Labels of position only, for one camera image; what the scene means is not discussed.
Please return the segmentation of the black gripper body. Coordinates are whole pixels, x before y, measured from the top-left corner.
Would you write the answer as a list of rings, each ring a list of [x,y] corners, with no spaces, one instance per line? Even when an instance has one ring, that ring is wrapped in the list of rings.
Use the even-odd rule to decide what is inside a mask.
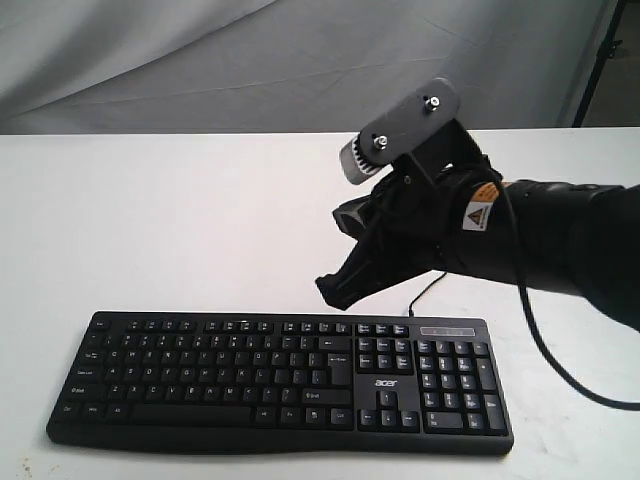
[[[480,155],[430,174],[413,155],[401,158],[372,191],[339,205],[333,218],[355,240],[333,280],[409,280],[430,270],[468,274],[462,217],[477,186],[500,174]]]

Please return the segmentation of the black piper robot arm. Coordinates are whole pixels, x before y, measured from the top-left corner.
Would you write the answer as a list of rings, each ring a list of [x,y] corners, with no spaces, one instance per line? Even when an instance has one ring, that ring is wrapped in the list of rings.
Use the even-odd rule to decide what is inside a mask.
[[[486,159],[435,171],[404,155],[367,196],[334,218],[356,244],[317,279],[344,310],[431,270],[586,299],[639,325],[639,190],[519,180],[494,184]]]

